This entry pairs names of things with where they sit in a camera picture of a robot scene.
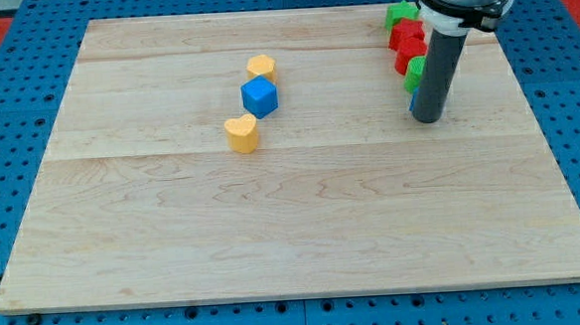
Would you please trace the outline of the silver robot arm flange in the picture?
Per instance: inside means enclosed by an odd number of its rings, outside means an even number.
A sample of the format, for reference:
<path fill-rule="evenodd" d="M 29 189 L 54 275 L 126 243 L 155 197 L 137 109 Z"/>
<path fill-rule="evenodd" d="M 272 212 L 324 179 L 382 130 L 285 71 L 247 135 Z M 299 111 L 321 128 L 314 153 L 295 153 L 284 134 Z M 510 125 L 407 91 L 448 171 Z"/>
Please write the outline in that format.
<path fill-rule="evenodd" d="M 492 33 L 508 16 L 514 0 L 416 0 L 419 16 L 445 36 L 470 30 Z"/>

